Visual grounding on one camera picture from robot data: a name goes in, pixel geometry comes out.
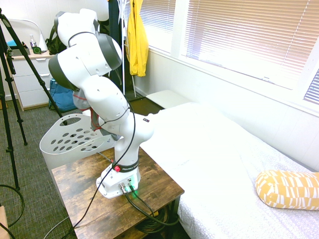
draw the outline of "white bedsheet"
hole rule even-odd
[[[318,211],[270,208],[255,191],[263,170],[307,169],[214,108],[187,103],[152,120],[141,147],[185,190],[178,214],[192,239],[319,238]]]

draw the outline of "window sill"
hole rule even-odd
[[[316,105],[308,101],[304,101],[302,99],[298,99],[296,96],[297,95],[296,92],[293,90],[276,86],[266,81],[258,80],[256,78],[253,78],[247,75],[243,75],[222,67],[210,65],[210,64],[193,60],[190,58],[180,57],[180,59],[176,59],[171,57],[169,53],[160,51],[153,47],[150,47],[150,52],[166,57],[170,60],[186,65],[195,70],[204,72],[220,80],[226,81],[238,87],[252,91],[256,94],[275,100],[287,106],[293,107],[295,109],[298,109],[308,114],[319,117],[319,105]]]

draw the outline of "blue bag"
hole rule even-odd
[[[50,81],[50,95],[61,112],[67,112],[76,109],[73,103],[73,91],[59,85],[54,79],[51,79]],[[54,109],[50,100],[49,109]]]

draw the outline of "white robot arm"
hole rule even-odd
[[[110,36],[100,34],[98,27],[96,13],[92,10],[58,13],[55,29],[68,48],[50,59],[49,70],[60,85],[74,91],[83,90],[91,108],[99,116],[101,128],[123,136],[115,145],[113,164],[97,179],[99,186],[105,178],[99,191],[105,197],[112,198],[122,194],[120,183],[128,189],[129,182],[138,188],[141,178],[139,146],[151,138],[154,125],[148,117],[133,115],[122,92],[112,81],[103,77],[121,65],[122,54],[117,42]]]

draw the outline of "gray carpet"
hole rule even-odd
[[[42,239],[57,223],[66,218],[67,212],[57,195],[55,186],[46,167],[39,143],[45,133],[59,119],[55,111],[48,107],[20,110],[25,136],[28,142],[23,145],[19,124],[13,102],[8,102],[8,118],[14,148],[19,186],[25,200],[25,209],[21,219],[9,229],[16,239]],[[78,113],[79,110],[63,113],[68,115]],[[6,134],[2,110],[0,110],[0,184],[14,187],[11,161],[7,148]],[[5,206],[8,223],[13,222],[19,215],[21,203],[19,196],[10,189],[0,188],[0,204]],[[62,238],[71,227],[67,219],[47,237],[48,239]],[[182,227],[176,226],[173,239],[189,238]]]

